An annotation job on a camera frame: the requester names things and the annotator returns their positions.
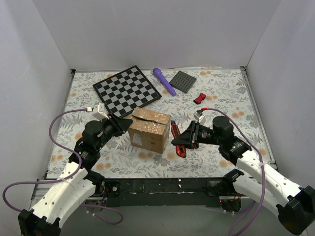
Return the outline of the red black knife cap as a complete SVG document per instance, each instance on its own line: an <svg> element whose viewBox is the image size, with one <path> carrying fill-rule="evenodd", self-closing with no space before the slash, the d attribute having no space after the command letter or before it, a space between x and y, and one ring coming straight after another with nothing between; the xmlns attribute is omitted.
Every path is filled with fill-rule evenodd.
<svg viewBox="0 0 315 236"><path fill-rule="evenodd" d="M200 93L199 96L196 99L194 99L193 102L199 105L205 98L206 98L206 95L204 93Z"/></svg>

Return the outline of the brown taped cardboard box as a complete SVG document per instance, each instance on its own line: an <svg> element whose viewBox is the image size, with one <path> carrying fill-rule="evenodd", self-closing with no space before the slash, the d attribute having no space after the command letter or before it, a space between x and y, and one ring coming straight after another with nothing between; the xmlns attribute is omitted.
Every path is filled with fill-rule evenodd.
<svg viewBox="0 0 315 236"><path fill-rule="evenodd" d="M136 107L131 116L128 129L131 144L145 150L163 153L170 132L171 116Z"/></svg>

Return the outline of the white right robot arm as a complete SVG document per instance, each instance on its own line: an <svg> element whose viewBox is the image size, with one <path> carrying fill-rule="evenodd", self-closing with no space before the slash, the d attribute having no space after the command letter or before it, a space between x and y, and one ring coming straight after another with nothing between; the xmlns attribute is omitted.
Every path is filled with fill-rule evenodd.
<svg viewBox="0 0 315 236"><path fill-rule="evenodd" d="M221 184L227 195L240 193L250 197L275 214L284 228L299 236L315 220L315 190L302 187L260 161L248 141L234 134L236 124L226 116L217 116L212 128L192 121L172 145L197 149L199 144L217 145L222 157L236 168L226 174Z"/></svg>

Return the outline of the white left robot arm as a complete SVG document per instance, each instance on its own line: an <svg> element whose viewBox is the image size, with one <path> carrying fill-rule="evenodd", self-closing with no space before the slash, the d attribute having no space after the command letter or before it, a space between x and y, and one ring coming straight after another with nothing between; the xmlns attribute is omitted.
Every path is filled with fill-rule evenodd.
<svg viewBox="0 0 315 236"><path fill-rule="evenodd" d="M127 132L131 119L109 115L101 121L89 121L82 138L75 145L74 153L65 165L58 182L29 210L18 215L23 236L58 236L67 218L89 196L105 192L105 178L92 171L100 158L100 151L112 137Z"/></svg>

